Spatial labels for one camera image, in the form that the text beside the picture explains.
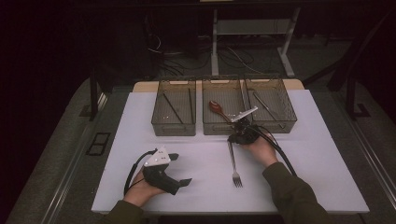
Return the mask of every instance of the sleeve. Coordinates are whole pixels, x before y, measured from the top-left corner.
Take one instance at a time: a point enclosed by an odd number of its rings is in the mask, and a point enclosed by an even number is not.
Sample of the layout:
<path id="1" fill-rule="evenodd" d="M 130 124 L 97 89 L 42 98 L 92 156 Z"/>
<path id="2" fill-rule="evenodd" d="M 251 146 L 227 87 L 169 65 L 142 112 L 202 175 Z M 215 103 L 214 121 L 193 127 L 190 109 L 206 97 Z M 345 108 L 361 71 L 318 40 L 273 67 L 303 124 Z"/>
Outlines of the sleeve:
<path id="1" fill-rule="evenodd" d="M 118 201 L 108 215 L 97 224 L 139 224 L 143 210 L 131 203 Z"/>
<path id="2" fill-rule="evenodd" d="M 333 223 L 318 203 L 312 188 L 302 179 L 291 175 L 282 162 L 270 165 L 262 175 L 271 187 L 274 205 L 285 223 Z"/>

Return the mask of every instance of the hand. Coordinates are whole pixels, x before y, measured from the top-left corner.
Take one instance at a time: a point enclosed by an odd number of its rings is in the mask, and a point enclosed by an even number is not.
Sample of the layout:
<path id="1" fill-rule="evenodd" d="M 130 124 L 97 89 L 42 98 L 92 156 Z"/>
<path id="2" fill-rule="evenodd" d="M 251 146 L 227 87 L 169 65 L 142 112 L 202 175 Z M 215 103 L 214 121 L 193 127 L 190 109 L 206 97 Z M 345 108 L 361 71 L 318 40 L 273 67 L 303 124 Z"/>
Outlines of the hand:
<path id="1" fill-rule="evenodd" d="M 256 139 L 252 144 L 241 145 L 241 147 L 249 150 L 264 167 L 268 167 L 278 161 L 274 148 L 262 137 Z"/>
<path id="2" fill-rule="evenodd" d="M 152 187 L 148 182 L 146 182 L 143 176 L 143 168 L 140 169 L 139 173 L 134 177 L 132 184 L 133 186 L 128 190 L 128 192 L 126 192 L 123 200 L 139 207 L 143 206 L 155 195 L 165 193 L 162 189 Z"/>

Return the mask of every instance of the white table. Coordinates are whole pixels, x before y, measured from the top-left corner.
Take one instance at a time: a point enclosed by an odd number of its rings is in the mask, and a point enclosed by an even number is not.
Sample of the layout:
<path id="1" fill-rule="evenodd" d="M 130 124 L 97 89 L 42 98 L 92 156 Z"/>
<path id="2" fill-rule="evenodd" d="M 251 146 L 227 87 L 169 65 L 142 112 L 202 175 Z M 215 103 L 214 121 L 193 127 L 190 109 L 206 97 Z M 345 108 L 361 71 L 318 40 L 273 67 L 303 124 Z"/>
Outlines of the white table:
<path id="1" fill-rule="evenodd" d="M 313 188 L 318 202 L 328 212 L 368 212 L 311 93 L 305 90 L 288 93 L 298 121 L 290 133 L 275 134 L 275 138 L 297 175 Z M 93 212 L 108 213 L 117 200 L 122 199 L 125 180 L 138 157 L 161 146 L 166 146 L 169 153 L 179 154 L 165 172 L 176 180 L 192 178 L 192 181 L 189 186 L 179 189 L 175 196 L 163 194 L 153 198 L 144 207 L 148 215 L 277 212 L 269 185 L 262 177 L 262 166 L 236 145 L 236 167 L 244 187 L 234 186 L 227 136 L 203 135 L 202 93 L 199 88 L 195 136 L 155 136 L 150 123 L 155 98 L 155 92 L 130 93 L 92 205 Z"/>

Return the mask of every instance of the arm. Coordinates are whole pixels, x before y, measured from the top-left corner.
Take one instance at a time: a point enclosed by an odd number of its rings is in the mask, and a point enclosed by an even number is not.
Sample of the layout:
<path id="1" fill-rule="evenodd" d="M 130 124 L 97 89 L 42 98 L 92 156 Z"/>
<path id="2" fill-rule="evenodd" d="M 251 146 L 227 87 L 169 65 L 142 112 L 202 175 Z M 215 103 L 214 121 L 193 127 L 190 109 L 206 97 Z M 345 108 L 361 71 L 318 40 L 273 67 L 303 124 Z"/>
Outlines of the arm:
<path id="1" fill-rule="evenodd" d="M 242 147 L 266 168 L 262 174 L 271 187 L 274 205 L 285 223 L 332 223 L 311 187 L 291 175 L 265 139 L 259 137 L 254 143 Z"/>
<path id="2" fill-rule="evenodd" d="M 152 187 L 144 180 L 142 170 L 136 175 L 133 186 L 125 194 L 122 201 L 118 201 L 110 213 L 99 220 L 98 224 L 138 224 L 143 215 L 141 207 L 163 190 Z"/>

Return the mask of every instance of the metal fork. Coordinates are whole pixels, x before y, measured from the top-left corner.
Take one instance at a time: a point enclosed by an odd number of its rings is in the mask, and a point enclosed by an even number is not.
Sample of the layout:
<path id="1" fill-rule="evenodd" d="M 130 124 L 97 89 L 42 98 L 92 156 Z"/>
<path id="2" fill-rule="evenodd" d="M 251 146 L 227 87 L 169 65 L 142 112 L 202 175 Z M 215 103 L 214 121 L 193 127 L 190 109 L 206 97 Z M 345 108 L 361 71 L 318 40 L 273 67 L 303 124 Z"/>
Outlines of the metal fork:
<path id="1" fill-rule="evenodd" d="M 233 157 L 233 144 L 230 141 L 227 141 L 228 143 L 228 149 L 230 149 L 230 155 L 231 155 L 231 161 L 233 162 L 233 183 L 237 188 L 242 188 L 242 180 L 239 174 L 236 172 L 236 167 L 235 167 L 235 159 Z"/>

